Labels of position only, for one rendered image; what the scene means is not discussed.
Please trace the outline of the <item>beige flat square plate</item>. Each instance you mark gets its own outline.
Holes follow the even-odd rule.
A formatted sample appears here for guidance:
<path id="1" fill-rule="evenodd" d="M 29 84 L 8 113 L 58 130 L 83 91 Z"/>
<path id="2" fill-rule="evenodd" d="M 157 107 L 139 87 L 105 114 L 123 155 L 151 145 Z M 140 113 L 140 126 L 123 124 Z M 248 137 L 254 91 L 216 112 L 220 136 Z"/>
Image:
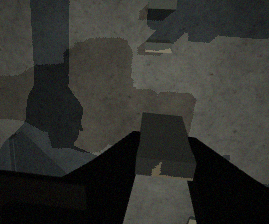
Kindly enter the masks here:
<path id="1" fill-rule="evenodd" d="M 187 224 L 197 224 L 196 219 L 193 217 L 189 217 Z"/>

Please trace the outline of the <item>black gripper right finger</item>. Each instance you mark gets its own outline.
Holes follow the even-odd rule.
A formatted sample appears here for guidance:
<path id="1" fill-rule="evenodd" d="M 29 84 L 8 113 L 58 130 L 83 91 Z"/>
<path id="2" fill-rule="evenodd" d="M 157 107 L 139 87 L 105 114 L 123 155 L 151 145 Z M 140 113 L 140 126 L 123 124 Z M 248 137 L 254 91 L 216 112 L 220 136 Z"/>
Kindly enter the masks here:
<path id="1" fill-rule="evenodd" d="M 187 181 L 197 224 L 269 224 L 269 188 L 195 137 L 196 160 Z"/>

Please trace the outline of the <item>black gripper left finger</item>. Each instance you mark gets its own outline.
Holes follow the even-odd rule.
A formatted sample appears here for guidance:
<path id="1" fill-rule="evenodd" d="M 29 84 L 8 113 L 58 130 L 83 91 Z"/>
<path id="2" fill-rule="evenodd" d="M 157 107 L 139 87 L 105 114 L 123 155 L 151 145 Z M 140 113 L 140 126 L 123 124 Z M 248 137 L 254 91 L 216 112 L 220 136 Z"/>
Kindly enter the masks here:
<path id="1" fill-rule="evenodd" d="M 123 224 L 140 135 L 62 177 L 0 170 L 0 224 Z"/>

